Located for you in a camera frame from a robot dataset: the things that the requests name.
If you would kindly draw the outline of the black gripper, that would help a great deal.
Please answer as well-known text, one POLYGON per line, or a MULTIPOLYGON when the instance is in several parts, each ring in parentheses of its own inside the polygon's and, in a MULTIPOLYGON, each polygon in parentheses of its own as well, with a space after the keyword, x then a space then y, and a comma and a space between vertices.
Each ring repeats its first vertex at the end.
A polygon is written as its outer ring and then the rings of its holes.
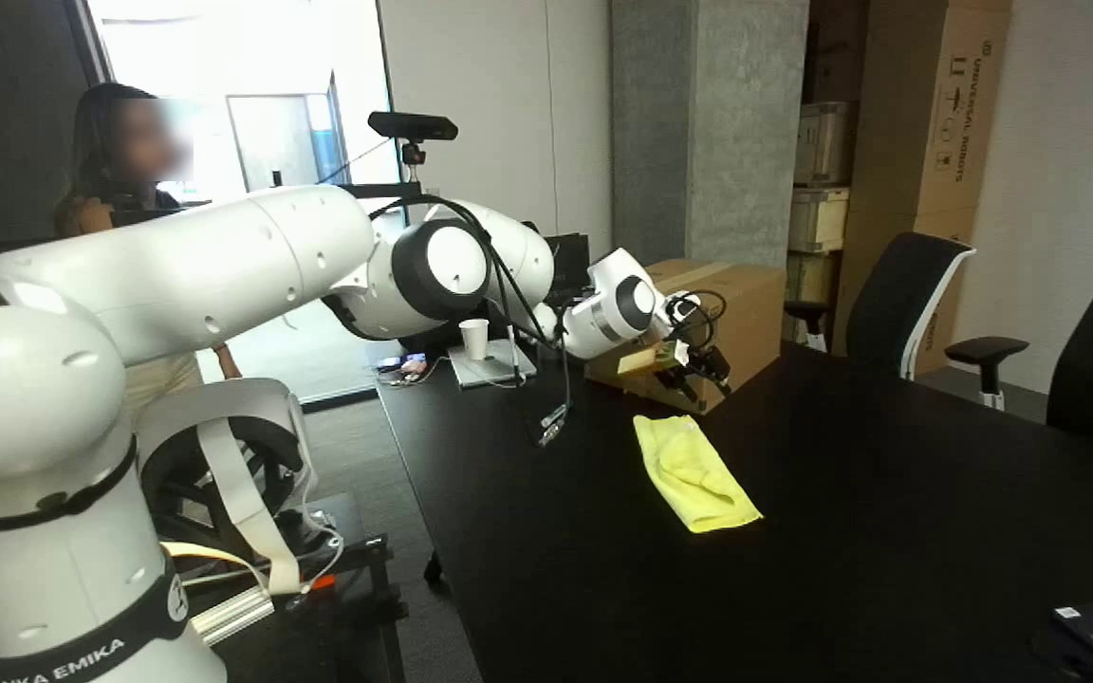
POLYGON ((665 316, 672 324, 672 358, 686 377, 708 377, 716 387, 728 387, 728 360, 713 344, 716 319, 703 309, 698 297, 672 297, 665 303, 665 316))

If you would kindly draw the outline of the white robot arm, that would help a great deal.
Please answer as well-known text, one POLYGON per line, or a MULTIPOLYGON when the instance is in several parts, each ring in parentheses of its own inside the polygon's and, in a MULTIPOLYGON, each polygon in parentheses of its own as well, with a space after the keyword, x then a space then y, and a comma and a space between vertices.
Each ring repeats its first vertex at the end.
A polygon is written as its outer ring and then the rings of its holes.
POLYGON ((199 358, 310 301, 358 338, 501 311, 572 360, 672 333, 686 303, 624 247, 551 309, 551 243, 419 193, 414 228, 286 185, 0 252, 0 683, 227 683, 141 491, 156 417, 227 397, 199 358))

